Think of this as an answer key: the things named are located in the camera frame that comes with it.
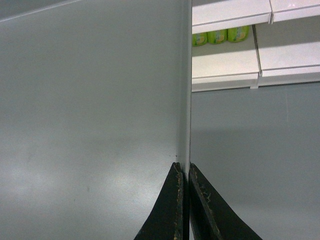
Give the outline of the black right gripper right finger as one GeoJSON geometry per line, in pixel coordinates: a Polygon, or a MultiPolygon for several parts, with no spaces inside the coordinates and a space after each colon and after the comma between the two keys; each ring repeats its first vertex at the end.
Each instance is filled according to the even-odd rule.
{"type": "Polygon", "coordinates": [[[260,240],[194,164],[189,169],[190,221],[195,240],[260,240]]]}

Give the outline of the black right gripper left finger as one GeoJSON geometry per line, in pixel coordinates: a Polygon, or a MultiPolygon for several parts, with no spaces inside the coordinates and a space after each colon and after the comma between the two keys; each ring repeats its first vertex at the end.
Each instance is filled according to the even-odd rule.
{"type": "Polygon", "coordinates": [[[156,202],[135,236],[136,240],[182,240],[184,235],[184,176],[172,163],[156,202]]]}

